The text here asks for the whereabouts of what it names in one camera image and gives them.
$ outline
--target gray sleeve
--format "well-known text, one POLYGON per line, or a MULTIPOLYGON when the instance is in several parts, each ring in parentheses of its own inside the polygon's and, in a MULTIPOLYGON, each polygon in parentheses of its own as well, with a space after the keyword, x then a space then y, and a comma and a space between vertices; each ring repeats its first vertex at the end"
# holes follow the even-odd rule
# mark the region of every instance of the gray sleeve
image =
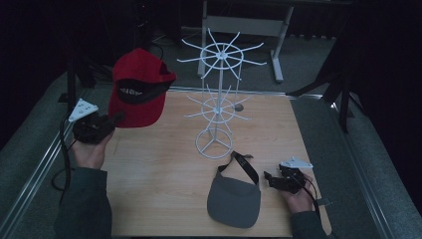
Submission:
POLYGON ((56 238, 111 238, 111 208, 105 171, 77 168, 60 205, 56 238))

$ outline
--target red baseball cap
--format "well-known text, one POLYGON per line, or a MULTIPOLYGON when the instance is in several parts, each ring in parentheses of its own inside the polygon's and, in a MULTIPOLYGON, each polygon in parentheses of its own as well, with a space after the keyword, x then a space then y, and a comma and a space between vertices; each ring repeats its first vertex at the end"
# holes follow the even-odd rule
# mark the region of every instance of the red baseball cap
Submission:
POLYGON ((176 75, 160 59, 138 48, 117 60, 112 80, 108 115, 124 113, 117 127, 144 127, 160 118, 176 75))

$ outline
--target person's left hand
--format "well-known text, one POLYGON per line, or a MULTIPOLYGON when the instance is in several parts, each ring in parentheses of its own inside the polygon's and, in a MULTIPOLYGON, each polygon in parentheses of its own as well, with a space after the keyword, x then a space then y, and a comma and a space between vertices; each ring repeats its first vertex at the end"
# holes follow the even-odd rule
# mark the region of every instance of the person's left hand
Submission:
POLYGON ((75 160, 79 167, 101 169, 106 157, 106 145, 114 131, 107 135, 99 144, 88 144, 76 141, 72 145, 75 160))

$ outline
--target hand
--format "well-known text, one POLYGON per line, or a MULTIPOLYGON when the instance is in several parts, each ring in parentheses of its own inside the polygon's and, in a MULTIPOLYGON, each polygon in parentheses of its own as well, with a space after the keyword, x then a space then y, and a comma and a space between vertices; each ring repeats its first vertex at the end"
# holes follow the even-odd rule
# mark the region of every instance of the hand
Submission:
POLYGON ((101 169, 106 157, 106 145, 114 131, 107 135, 99 144, 88 144, 76 141, 72 145, 75 160, 79 167, 101 169))
MULTIPOLYGON (((313 179, 306 174, 304 174, 304 177, 307 179, 305 188, 310 189, 313 179)), ((313 210, 313 200, 303 189, 299 190, 296 194, 291 194, 289 191, 281 191, 281 193, 292 213, 313 210)))

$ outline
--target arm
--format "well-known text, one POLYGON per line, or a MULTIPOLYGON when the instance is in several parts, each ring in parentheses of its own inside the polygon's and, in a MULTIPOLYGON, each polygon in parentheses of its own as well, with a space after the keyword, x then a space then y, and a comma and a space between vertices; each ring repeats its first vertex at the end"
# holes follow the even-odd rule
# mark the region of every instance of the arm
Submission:
POLYGON ((106 144, 75 142, 72 149, 78 167, 65 192, 55 222, 56 238, 111 238, 111 208, 106 197, 106 172, 101 170, 106 144))
MULTIPOLYGON (((309 189, 312 178, 305 175, 307 182, 305 188, 309 189)), ((317 214, 313 211, 313 201, 310 196, 301 189, 296 194, 288 191, 281 191, 282 196, 288 203, 292 212, 292 232, 295 239, 326 239, 317 214)))

